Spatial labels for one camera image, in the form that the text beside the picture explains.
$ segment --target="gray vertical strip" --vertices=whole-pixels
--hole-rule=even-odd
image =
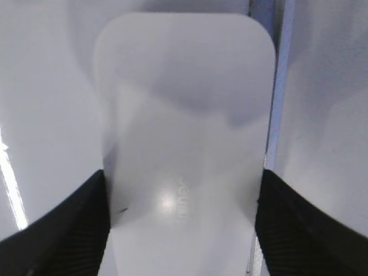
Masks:
[[[293,21],[294,21],[294,0],[286,0],[283,12],[281,38],[278,48],[277,70],[275,76],[274,93],[270,116],[270,129],[267,141],[266,160],[264,164],[265,168],[269,170],[273,170],[275,166],[278,133],[281,124],[283,96],[286,83],[286,74],[288,71],[290,44],[292,40]]]

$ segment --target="white surface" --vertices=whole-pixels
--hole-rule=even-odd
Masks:
[[[22,214],[34,222],[102,167],[98,102],[76,62],[66,7],[1,1],[0,128],[8,149],[1,145],[0,240],[25,226]]]
[[[133,14],[106,27],[95,75],[119,275],[244,275],[273,70],[271,40],[247,17]]]
[[[275,171],[368,236],[368,2],[295,3]]]

